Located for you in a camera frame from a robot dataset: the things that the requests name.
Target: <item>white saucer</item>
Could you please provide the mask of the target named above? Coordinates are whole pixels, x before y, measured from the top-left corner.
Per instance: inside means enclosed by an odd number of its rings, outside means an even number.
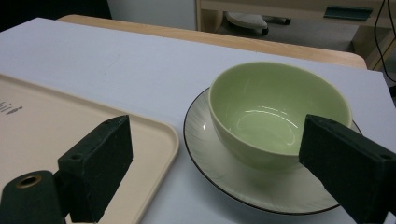
[[[207,95],[208,90],[191,104],[184,140],[192,161],[213,185],[241,203],[273,213],[307,215],[338,206],[303,166],[288,172],[258,171],[234,158],[213,129]]]

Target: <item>black cable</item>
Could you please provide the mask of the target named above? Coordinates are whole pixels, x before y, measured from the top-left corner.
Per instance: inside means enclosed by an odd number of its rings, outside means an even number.
[[[389,18],[390,18],[390,23],[392,24],[393,34],[396,38],[395,24],[393,24],[393,18],[392,18],[392,12],[390,10],[390,1],[389,0],[388,0],[388,14],[389,14]]]
[[[376,20],[375,20],[375,25],[374,25],[374,39],[375,39],[376,48],[378,49],[378,52],[379,52],[379,55],[380,55],[380,59],[381,59],[381,62],[382,62],[382,66],[383,66],[383,68],[384,68],[384,73],[385,73],[385,75],[386,75],[391,81],[396,82],[396,80],[392,79],[392,78],[389,76],[389,74],[388,74],[387,67],[386,67],[386,65],[385,65],[384,55],[382,54],[381,48],[379,47],[379,44],[378,44],[378,39],[377,39],[377,37],[376,37],[376,27],[377,27],[377,24],[378,24],[378,19],[379,19],[379,16],[381,15],[382,8],[384,7],[384,5],[385,5],[385,0],[382,1],[381,8],[379,9],[379,11],[378,11],[378,16],[376,17]],[[389,3],[389,0],[388,0],[388,10],[389,10],[389,17],[390,17],[391,24],[392,24],[392,28],[393,28],[393,33],[395,33],[395,28],[394,28],[394,25],[393,25],[393,19],[392,19],[392,17],[391,17],[391,13],[390,13],[390,3]]]

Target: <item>tray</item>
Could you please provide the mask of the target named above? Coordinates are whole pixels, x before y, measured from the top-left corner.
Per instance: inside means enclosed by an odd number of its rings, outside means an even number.
[[[164,123],[0,75],[0,187],[57,159],[99,123],[128,114],[134,161],[100,223],[137,223],[179,147]]]

